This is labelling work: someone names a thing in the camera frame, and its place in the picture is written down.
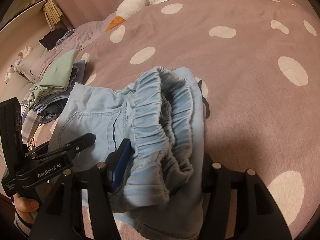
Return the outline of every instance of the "light blue shorts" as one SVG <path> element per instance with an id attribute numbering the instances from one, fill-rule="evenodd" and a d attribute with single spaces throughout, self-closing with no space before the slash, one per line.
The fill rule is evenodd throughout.
<path id="1" fill-rule="evenodd" d="M 122 186 L 109 196 L 115 218 L 150 239 L 193 238 L 202 225 L 202 95 L 192 72 L 163 67 L 123 90 L 75 84 L 49 150 L 87 133 L 92 147 L 74 159 L 88 170 L 129 138 L 134 154 Z M 88 205 L 87 194 L 83 202 Z"/>

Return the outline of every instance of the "pink blanket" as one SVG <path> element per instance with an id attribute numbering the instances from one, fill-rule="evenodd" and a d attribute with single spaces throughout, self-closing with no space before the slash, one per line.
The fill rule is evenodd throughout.
<path id="1" fill-rule="evenodd" d="M 77 59 L 90 54 L 84 82 L 122 89 L 154 66 L 193 70 L 205 151 L 229 169 L 254 169 L 296 237 L 320 203 L 319 19 L 292 0 L 170 0 L 103 33 L 111 18 L 70 38 Z M 40 61 L 48 66 L 71 47 Z"/>

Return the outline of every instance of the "black device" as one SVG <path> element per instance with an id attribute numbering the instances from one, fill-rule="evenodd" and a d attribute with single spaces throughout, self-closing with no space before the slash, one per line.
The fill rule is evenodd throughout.
<path id="1" fill-rule="evenodd" d="M 108 193 L 123 180 L 132 155 L 129 139 L 124 139 L 104 162 L 74 173 L 70 170 L 73 158 L 93 145 L 95 136 L 87 133 L 52 152 L 47 152 L 48 143 L 28 152 L 21 140 L 21 110 L 16 98 L 0 103 L 0 134 L 8 166 L 2 178 L 7 195 L 18 192 L 38 200 L 35 188 L 60 174 L 39 209 L 29 240 L 89 240 L 82 218 L 82 189 L 88 190 L 94 239 L 121 240 Z M 237 189 L 237 215 L 235 235 L 229 240 L 292 240 L 276 202 L 257 173 L 250 169 L 230 171 L 213 163 L 208 154 L 204 155 L 202 190 L 211 196 L 199 240 L 225 239 L 231 189 Z"/>
<path id="2" fill-rule="evenodd" d="M 95 142 L 87 133 L 62 148 L 48 152 L 49 142 L 32 151 L 22 143 L 21 105 L 17 98 L 0 103 L 0 135 L 7 169 L 1 180 L 7 196 L 19 193 L 42 204 L 36 187 L 73 166 L 76 154 Z"/>

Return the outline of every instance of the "plaid fabric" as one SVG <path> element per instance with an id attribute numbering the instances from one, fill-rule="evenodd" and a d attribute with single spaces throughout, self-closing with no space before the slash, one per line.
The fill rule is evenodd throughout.
<path id="1" fill-rule="evenodd" d="M 36 112 L 29 111 L 28 103 L 31 99 L 31 91 L 33 90 L 33 86 L 30 88 L 29 92 L 24 97 L 21 103 L 21 117 L 22 117 L 22 141 L 23 143 L 27 144 L 28 141 L 33 137 L 35 134 L 41 116 L 38 116 Z"/>
<path id="2" fill-rule="evenodd" d="M 63 42 L 66 38 L 69 38 L 74 32 L 75 32 L 76 29 L 71 29 L 71 30 L 68 30 L 65 35 L 62 36 L 61 39 L 59 39 L 56 43 L 56 45 L 59 45 L 61 42 Z"/>

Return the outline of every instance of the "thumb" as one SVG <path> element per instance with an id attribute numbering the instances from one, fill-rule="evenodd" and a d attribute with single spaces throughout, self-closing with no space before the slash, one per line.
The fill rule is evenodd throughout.
<path id="1" fill-rule="evenodd" d="M 19 200 L 15 206 L 21 212 L 33 212 L 39 208 L 39 203 L 34 199 L 20 198 Z"/>

